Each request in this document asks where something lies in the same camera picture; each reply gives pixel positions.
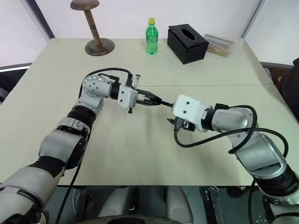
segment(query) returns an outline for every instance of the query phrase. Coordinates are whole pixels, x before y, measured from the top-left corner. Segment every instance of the robotic arm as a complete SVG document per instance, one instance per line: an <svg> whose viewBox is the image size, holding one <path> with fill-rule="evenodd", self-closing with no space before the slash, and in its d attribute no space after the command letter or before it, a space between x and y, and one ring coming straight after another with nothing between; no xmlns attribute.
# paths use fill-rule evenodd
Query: robotic arm
<svg viewBox="0 0 299 224"><path fill-rule="evenodd" d="M102 73L107 70L127 72L126 84L119 83L118 77ZM128 113L132 113L136 104L172 107L171 112L176 117L171 120L175 136L181 128L225 133L249 128L253 123L252 114L240 107L222 105L212 108L184 95L180 95L174 105L166 103L151 92L139 90L139 78L136 75L135 85L132 86L133 75L116 68L98 70L85 77L75 106L42 141L38 161L20 169L0 185L0 223L39 221L41 211L65 170L81 163L104 98L117 100L120 106L129 109ZM239 145L246 136L246 132L228 135L233 146ZM177 138L176 142L186 146ZM266 135L254 132L235 155L266 196L276 218L273 223L298 223L298 179L274 143Z"/></svg>

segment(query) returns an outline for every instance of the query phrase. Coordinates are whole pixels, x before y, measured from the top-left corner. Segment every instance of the tissue box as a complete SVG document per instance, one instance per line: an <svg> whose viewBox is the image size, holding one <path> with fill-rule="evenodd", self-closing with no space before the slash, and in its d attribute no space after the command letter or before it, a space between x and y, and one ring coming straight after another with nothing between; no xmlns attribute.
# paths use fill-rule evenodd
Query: tissue box
<svg viewBox="0 0 299 224"><path fill-rule="evenodd" d="M183 64L203 59L209 42L189 24L169 26L167 44Z"/></svg>

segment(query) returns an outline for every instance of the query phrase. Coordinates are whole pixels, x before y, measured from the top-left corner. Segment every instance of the white wall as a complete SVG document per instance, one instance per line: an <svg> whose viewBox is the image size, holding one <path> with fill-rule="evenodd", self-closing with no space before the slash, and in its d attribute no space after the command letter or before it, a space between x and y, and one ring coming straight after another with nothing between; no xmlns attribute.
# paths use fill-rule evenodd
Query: white wall
<svg viewBox="0 0 299 224"><path fill-rule="evenodd" d="M71 0L36 0L55 37L82 38L90 33L84 13ZM259 0L100 0L93 16L100 36L144 38L147 20L156 19L160 38L170 25L189 23L200 34L237 38Z"/></svg>
<svg viewBox="0 0 299 224"><path fill-rule="evenodd" d="M259 61L292 64L299 57L298 23L298 0L266 0L245 40Z"/></svg>
<svg viewBox="0 0 299 224"><path fill-rule="evenodd" d="M0 0L0 67L33 62L46 44L20 0Z"/></svg>

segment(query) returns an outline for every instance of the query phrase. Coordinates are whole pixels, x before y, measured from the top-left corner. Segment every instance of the green bottle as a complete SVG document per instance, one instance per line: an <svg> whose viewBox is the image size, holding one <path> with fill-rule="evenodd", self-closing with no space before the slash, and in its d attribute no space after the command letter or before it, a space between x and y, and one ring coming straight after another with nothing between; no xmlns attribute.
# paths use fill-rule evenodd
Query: green bottle
<svg viewBox="0 0 299 224"><path fill-rule="evenodd" d="M149 26L145 31L146 35L146 51L150 54L156 54L158 52L158 30L155 26L155 19L149 18Z"/></svg>

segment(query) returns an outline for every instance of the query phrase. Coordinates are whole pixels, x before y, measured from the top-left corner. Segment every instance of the bottle label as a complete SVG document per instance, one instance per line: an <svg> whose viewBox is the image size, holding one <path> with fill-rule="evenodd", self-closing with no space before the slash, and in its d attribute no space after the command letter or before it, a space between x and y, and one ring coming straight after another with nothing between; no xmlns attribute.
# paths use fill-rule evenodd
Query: bottle label
<svg viewBox="0 0 299 224"><path fill-rule="evenodd" d="M155 43L158 41L158 36L147 36L146 41L150 43Z"/></svg>

